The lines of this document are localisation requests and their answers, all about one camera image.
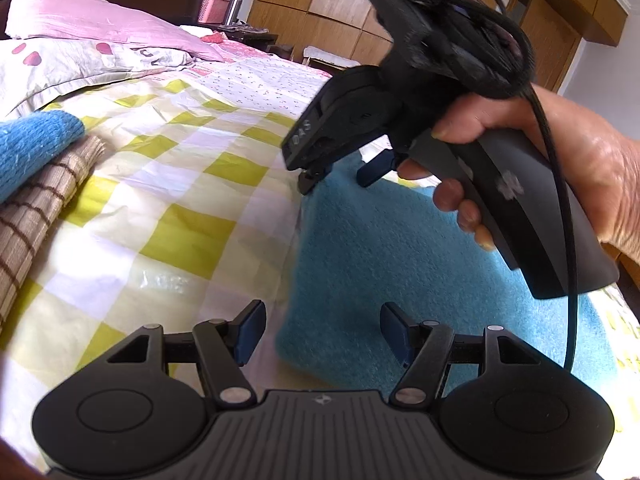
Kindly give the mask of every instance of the fingernail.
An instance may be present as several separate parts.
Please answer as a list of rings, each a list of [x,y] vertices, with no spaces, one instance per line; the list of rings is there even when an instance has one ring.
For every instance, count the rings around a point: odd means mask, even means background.
[[[442,140],[445,136],[447,135],[447,131],[446,130],[433,130],[431,132],[431,137],[433,137],[434,139],[437,140]]]

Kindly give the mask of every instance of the pink basket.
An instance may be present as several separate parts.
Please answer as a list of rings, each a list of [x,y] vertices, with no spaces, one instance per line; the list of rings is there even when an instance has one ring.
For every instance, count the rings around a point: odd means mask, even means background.
[[[202,0],[200,12],[198,13],[199,23],[222,23],[229,0]]]

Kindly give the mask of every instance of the folded blue towel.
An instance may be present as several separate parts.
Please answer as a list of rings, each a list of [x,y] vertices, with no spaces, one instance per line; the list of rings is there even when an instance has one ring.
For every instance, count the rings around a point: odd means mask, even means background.
[[[0,123],[0,203],[83,133],[80,119],[62,110]]]
[[[415,320],[436,319],[459,333],[500,324],[558,363],[566,347],[566,299],[534,300],[521,272],[486,253],[443,214],[432,189],[381,180],[355,182],[358,154],[335,164],[303,201],[290,309],[278,333],[278,354],[341,388],[388,394],[402,375],[380,334],[380,306],[396,302]],[[455,366],[448,385],[477,367]],[[616,377],[604,327],[580,298],[574,374],[589,386]]]

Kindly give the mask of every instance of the blue towel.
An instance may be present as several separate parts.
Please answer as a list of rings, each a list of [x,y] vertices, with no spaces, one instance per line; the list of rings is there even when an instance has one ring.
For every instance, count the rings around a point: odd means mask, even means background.
[[[500,324],[561,363],[567,303],[534,300],[521,272],[507,268],[460,232],[455,214],[438,211],[432,189],[380,180],[355,182],[354,154],[303,200],[300,250],[290,309],[276,338],[287,362],[339,388],[388,395],[402,368],[379,327],[380,306],[396,302],[415,320],[435,319],[458,333]],[[452,368],[450,386],[477,367]],[[580,298],[574,374],[596,391],[616,377],[604,327]]]
[[[84,124],[62,110],[0,123],[0,203],[83,133]]]

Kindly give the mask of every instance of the finger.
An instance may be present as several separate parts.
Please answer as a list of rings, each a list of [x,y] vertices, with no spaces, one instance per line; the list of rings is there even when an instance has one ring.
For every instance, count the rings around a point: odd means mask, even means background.
[[[443,180],[433,192],[433,203],[435,206],[449,213],[458,209],[458,206],[465,197],[465,190],[459,181],[452,178]]]
[[[458,206],[458,226],[465,233],[473,233],[480,225],[482,215],[475,202],[464,199]]]
[[[433,126],[431,135],[445,142],[464,144],[476,140],[489,128],[523,130],[537,147],[542,146],[536,118],[523,98],[495,101],[476,94],[459,97]]]
[[[429,171],[410,158],[402,161],[398,166],[398,176],[405,180],[418,180],[419,178],[427,178],[430,175]]]
[[[494,237],[491,236],[489,229],[487,229],[483,224],[476,227],[474,240],[476,241],[476,244],[482,247],[485,251],[493,251],[495,249]]]

